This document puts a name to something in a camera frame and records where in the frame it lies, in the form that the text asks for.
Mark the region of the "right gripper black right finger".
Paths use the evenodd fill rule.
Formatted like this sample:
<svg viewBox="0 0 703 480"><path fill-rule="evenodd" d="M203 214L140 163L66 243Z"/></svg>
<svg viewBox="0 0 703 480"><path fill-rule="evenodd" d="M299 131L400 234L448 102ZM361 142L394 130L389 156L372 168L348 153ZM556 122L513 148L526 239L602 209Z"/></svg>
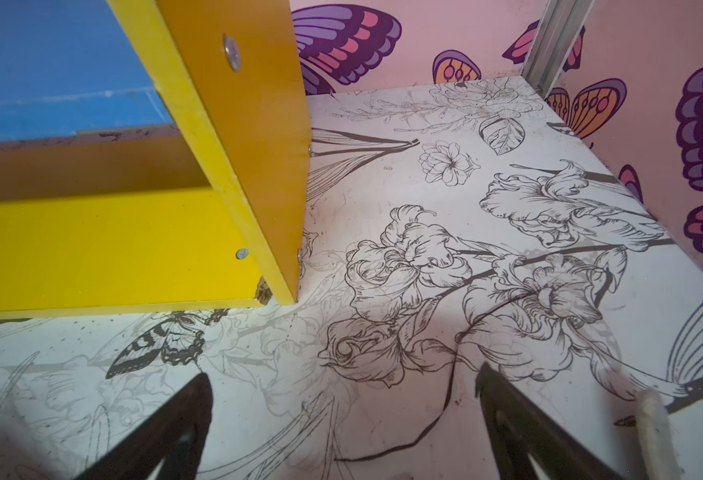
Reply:
<svg viewBox="0 0 703 480"><path fill-rule="evenodd" d="M522 394L489 364L475 380L499 476L537 479L617 479L619 474Z"/></svg>

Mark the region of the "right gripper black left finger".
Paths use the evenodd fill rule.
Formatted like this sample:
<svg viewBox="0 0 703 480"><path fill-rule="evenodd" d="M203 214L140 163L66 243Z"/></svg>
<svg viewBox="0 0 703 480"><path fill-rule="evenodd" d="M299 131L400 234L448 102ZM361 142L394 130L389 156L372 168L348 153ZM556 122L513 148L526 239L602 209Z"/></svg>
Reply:
<svg viewBox="0 0 703 480"><path fill-rule="evenodd" d="M81 479L193 479L212 420L209 377L198 374Z"/></svg>

